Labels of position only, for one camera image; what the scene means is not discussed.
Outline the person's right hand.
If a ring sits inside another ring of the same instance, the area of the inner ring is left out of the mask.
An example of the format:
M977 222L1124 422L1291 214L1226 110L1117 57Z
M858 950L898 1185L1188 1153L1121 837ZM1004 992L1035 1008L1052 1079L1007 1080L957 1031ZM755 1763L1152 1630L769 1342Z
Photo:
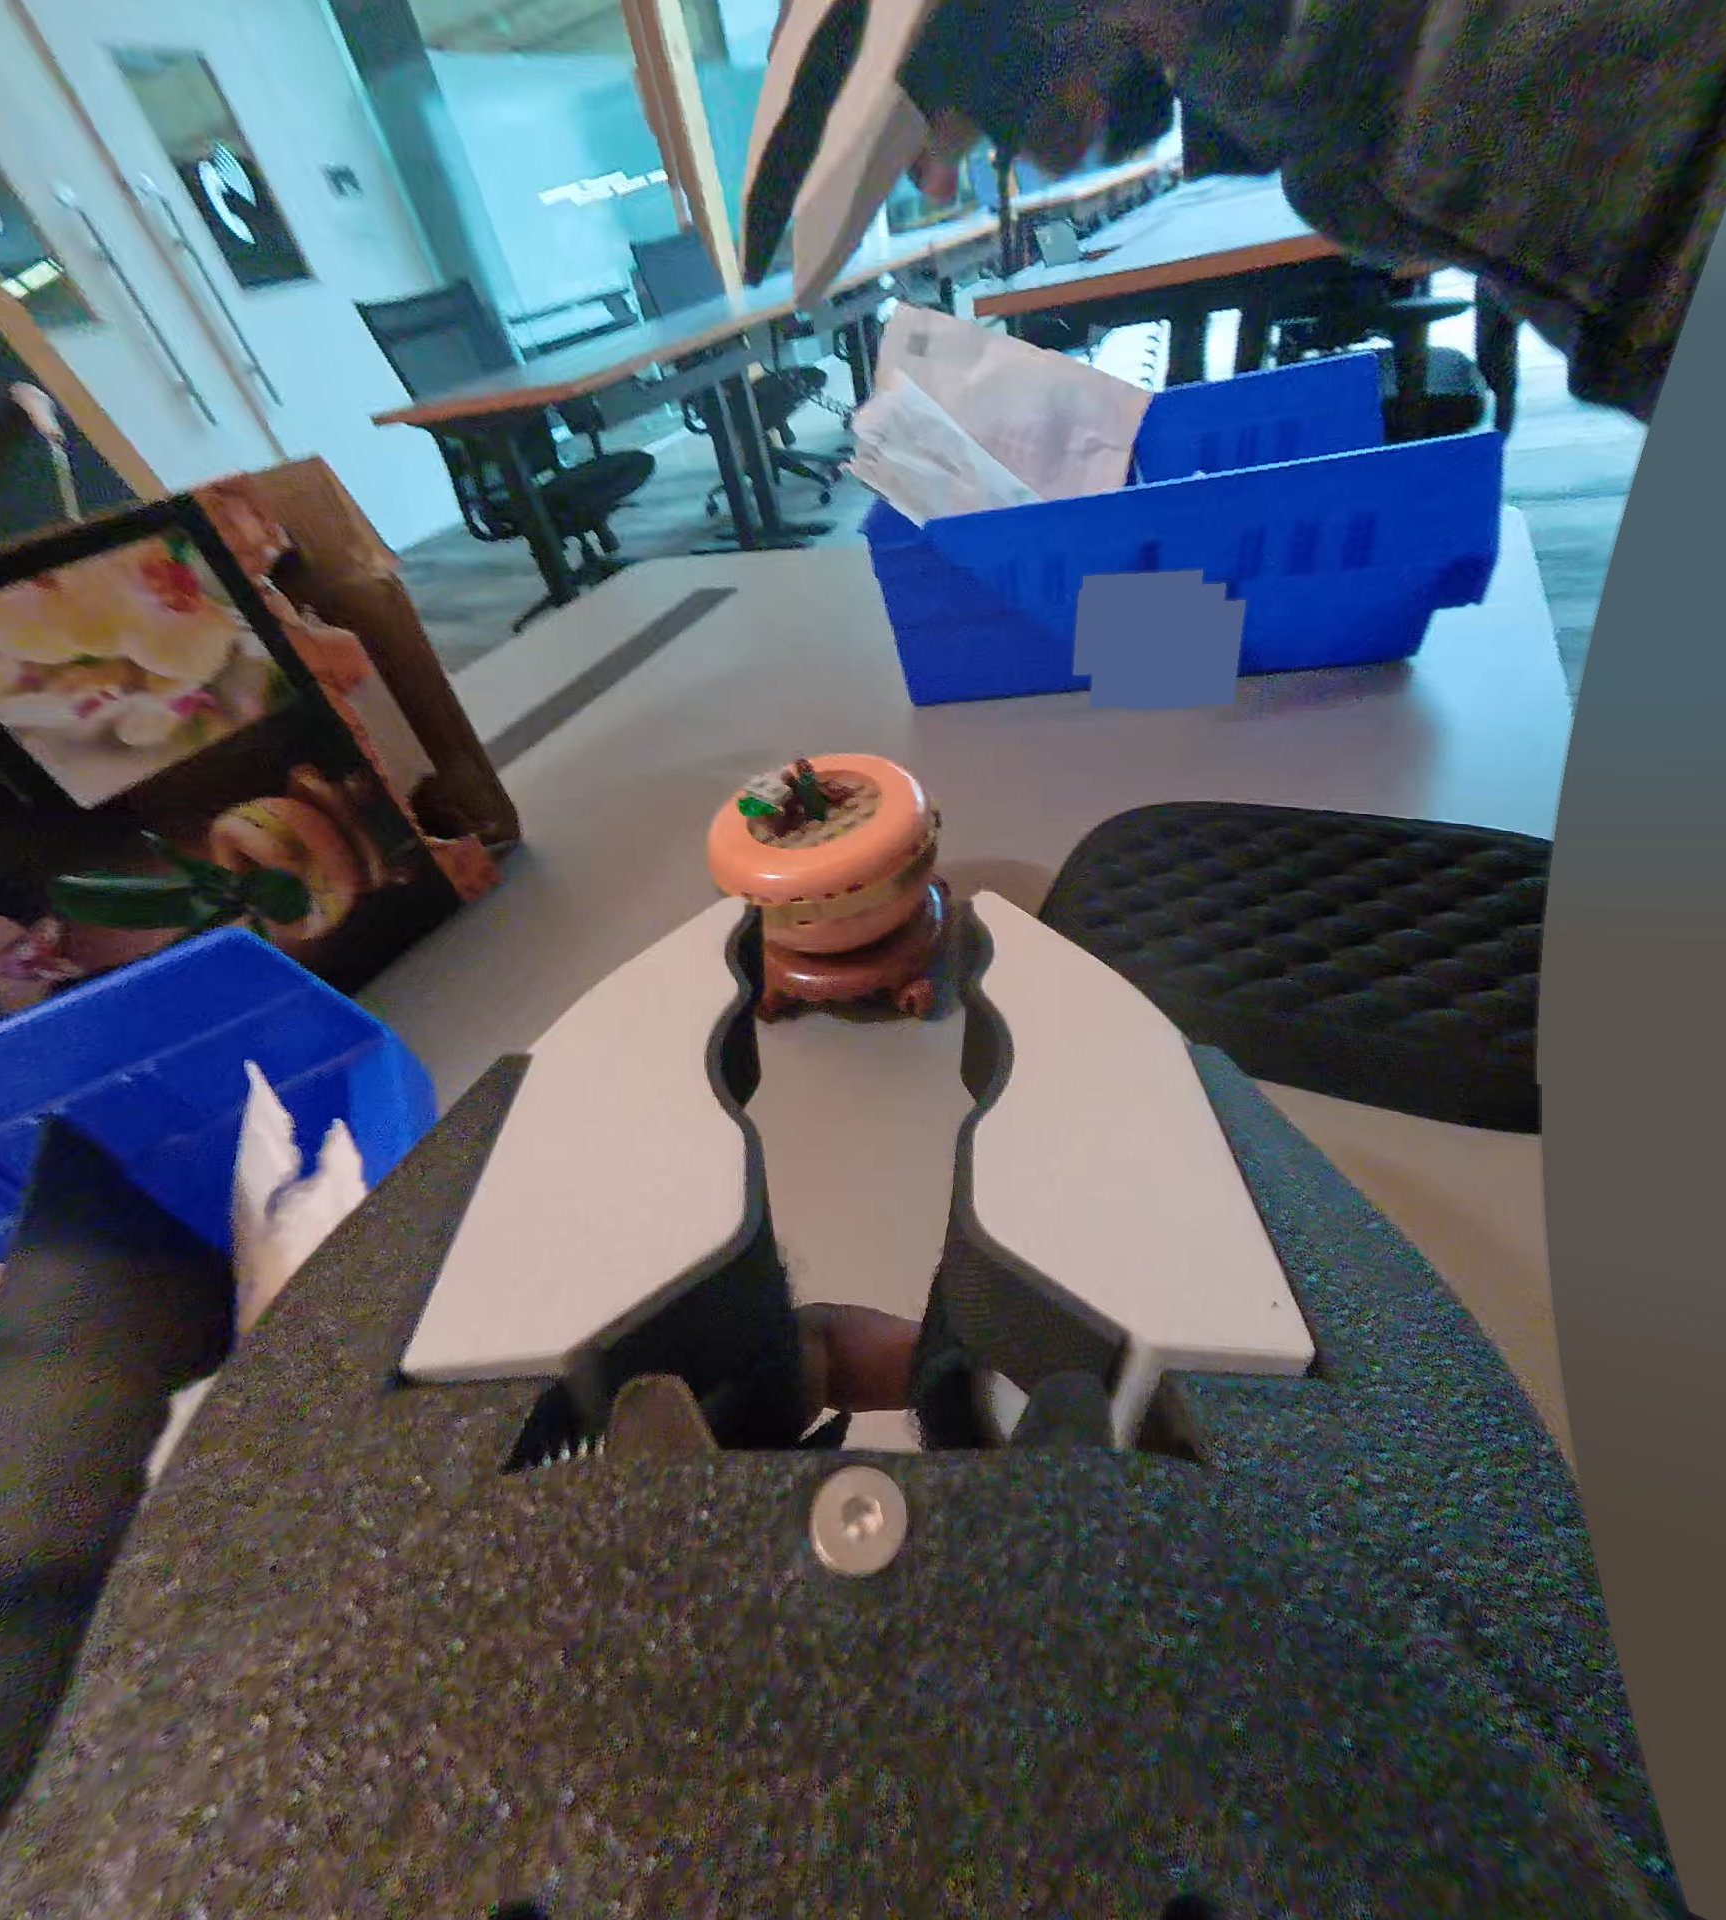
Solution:
M956 195L961 165L978 146L1021 158L1052 177L1073 175L1092 158L1129 159L1175 125L1178 97L1162 70L1132 70L1123 80L1132 87L1076 81L994 121L941 112L925 122L906 177L924 200L941 202Z

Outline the wooden edged office table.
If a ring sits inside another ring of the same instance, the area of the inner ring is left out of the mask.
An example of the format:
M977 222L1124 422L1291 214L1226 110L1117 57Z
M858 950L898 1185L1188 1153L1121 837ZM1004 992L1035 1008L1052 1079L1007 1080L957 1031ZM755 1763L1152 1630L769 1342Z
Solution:
M773 435L755 397L755 374L780 381L782 367L762 351L785 345L790 328L810 341L828 330L851 337L851 371L856 391L865 393L872 325L892 281L908 272L946 281L937 259L984 248L997 230L997 217L981 211L890 245L867 241L824 295L798 295L790 274L776 272L667 318L635 319L561 351L449 378L374 422L430 433L467 525L488 543L529 547L545 594L514 618L513 632L566 607L625 566L610 517L646 482L635 472L630 448L594 448L587 461L564 465L554 421L596 443L605 430L659 407L690 407L716 451L731 514L730 538L745 553L802 547L826 536L830 520L787 518L780 509Z
M1419 367L1431 327L1467 310L1467 301L1433 297L1433 277L1351 256L1307 229L1275 179L1229 194L1199 183L1108 223L1075 262L1026 269L973 297L971 312L1018 335L1052 319L1100 333L1163 325L1163 389L1175 389L1209 377L1218 315L1235 315L1236 374L1375 342Z

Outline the terracotta lego flower pot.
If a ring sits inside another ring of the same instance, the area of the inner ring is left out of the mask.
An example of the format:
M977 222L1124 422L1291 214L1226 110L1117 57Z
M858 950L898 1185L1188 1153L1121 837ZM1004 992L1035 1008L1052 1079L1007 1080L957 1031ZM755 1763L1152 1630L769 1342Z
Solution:
M780 802L745 821L745 785ZM925 1022L940 1003L950 897L940 873L941 813L920 775L867 752L800 755L753 775L707 831L707 866L755 912L755 1015L888 1008Z

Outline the flat white paper bag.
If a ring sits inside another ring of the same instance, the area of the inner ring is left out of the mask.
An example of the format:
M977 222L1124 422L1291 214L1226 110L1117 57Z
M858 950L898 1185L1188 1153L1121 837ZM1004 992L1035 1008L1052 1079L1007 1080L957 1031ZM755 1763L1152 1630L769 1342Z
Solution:
M1152 391L941 310L898 304L876 383L898 370L1043 499L1124 485Z

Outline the small torn white paper bag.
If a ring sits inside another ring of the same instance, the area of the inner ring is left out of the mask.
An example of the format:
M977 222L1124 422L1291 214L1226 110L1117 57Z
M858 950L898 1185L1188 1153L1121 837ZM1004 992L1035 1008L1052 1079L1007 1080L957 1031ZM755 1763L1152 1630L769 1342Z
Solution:
M308 1159L294 1114L264 1070L245 1062L245 1074L246 1096L228 1191L238 1337L251 1331L300 1265L371 1191L347 1120L337 1117Z

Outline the blue plastic bin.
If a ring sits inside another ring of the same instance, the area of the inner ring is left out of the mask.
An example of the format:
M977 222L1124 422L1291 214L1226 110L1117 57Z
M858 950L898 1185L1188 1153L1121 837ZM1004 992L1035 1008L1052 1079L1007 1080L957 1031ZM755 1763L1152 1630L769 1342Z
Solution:
M1076 672L1090 575L1199 574L1242 605L1242 675L1416 656L1481 602L1505 435L1384 441L1379 359L1347 351L1160 391L1124 485L914 525L865 517L917 706L1049 697Z
M273 943L217 929L0 1018L0 1259L52 1117L227 1253L246 1064L302 1149L342 1120L369 1183L438 1117L432 1079L393 1031Z

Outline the crumpled white paper bag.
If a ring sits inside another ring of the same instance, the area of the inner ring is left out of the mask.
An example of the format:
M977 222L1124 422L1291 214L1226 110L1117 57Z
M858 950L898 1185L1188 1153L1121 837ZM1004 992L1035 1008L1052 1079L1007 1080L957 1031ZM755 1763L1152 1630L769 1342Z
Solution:
M1043 503L908 374L880 374L851 421L853 472L913 525Z

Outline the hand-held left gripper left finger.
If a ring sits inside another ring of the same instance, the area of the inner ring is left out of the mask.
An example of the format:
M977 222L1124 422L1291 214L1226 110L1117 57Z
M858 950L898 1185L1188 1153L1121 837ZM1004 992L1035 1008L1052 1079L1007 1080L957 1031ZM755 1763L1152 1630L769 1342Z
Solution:
M760 961L753 912L717 901L529 1046L401 1358L410 1379L570 1378L755 1246Z

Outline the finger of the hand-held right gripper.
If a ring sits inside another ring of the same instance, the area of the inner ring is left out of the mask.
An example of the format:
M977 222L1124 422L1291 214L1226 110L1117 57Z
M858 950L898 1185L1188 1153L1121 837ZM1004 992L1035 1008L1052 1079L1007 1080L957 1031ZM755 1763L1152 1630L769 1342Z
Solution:
M832 290L924 153L924 110L904 67L937 11L937 2L790 5L790 112L802 130L790 278L800 305Z
M776 269L865 33L865 2L788 2L769 42L744 179L740 278Z

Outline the wooden post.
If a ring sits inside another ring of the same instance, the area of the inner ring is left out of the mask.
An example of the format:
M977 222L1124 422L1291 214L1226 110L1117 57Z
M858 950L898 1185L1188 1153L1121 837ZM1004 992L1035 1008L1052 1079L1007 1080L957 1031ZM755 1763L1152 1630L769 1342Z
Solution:
M619 2L619 11L676 219L704 241L725 290L733 295L744 287L740 257L683 2Z

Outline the person's left hand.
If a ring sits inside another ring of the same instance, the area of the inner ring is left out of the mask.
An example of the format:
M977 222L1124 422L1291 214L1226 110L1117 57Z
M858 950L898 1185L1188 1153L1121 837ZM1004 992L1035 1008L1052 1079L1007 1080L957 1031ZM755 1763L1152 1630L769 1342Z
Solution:
M909 1408L922 1322L851 1302L796 1309L810 1422Z

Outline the orchid lego set box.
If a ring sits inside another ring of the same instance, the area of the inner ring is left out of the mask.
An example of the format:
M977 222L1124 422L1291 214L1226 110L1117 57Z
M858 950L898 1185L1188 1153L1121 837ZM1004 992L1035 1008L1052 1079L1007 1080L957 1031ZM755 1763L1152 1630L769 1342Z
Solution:
M356 992L516 833L325 461L0 543L0 1018L216 929Z

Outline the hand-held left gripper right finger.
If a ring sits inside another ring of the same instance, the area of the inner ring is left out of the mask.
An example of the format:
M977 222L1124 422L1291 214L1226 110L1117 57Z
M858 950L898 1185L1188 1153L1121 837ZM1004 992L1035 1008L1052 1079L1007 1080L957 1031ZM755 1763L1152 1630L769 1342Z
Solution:
M1306 1375L1317 1342L1181 1033L1004 895L961 922L971 1369L1025 1399L1092 1379L1116 1443L1143 1442L1170 1375Z

